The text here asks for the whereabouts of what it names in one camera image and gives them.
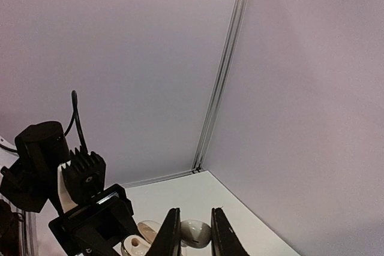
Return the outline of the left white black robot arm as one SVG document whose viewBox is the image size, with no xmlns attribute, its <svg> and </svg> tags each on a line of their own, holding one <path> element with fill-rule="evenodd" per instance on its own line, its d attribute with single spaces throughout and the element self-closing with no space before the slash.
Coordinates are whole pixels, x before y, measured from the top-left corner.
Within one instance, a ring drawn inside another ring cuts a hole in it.
<svg viewBox="0 0 384 256">
<path fill-rule="evenodd" d="M 116 255 L 114 246 L 139 231 L 125 189 L 104 187 L 106 163 L 95 152 L 69 150 L 62 125 L 30 125 L 16 138 L 18 159 L 3 166 L 1 194 L 19 209 L 58 217 L 49 228 L 67 255 Z"/>
</svg>

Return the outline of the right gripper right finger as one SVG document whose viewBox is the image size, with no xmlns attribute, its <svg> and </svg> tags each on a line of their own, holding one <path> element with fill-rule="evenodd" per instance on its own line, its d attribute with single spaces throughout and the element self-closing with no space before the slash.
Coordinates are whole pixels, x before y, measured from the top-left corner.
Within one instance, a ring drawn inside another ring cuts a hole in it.
<svg viewBox="0 0 384 256">
<path fill-rule="evenodd" d="M 249 256 L 222 208 L 211 211 L 211 251 L 214 256 Z"/>
</svg>

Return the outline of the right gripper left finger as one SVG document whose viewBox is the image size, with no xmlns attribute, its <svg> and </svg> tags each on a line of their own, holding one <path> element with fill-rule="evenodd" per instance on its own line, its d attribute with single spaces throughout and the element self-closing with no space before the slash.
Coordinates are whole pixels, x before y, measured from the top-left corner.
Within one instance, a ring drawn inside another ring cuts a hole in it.
<svg viewBox="0 0 384 256">
<path fill-rule="evenodd" d="M 181 217 L 180 208 L 168 211 L 160 230 L 146 256 L 181 255 Z"/>
</svg>

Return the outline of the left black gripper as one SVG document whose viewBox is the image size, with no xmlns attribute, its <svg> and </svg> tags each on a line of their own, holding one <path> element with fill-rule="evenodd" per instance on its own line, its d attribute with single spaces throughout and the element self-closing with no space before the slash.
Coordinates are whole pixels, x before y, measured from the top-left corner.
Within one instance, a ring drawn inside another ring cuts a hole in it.
<svg viewBox="0 0 384 256">
<path fill-rule="evenodd" d="M 135 234 L 133 207 L 125 189 L 114 184 L 49 222 L 67 255 L 118 255 L 114 246 Z"/>
</svg>

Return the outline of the white earbud charging case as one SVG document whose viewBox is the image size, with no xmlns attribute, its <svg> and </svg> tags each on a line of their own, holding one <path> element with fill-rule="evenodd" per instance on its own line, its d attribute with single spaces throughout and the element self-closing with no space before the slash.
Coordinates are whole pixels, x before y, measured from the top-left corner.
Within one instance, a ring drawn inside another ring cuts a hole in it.
<svg viewBox="0 0 384 256">
<path fill-rule="evenodd" d="M 137 228 L 139 235 L 122 241 L 122 255 L 186 255 L 187 247 L 203 249 L 211 241 L 211 227 L 198 220 L 165 221 L 163 225 L 145 220 Z"/>
</svg>

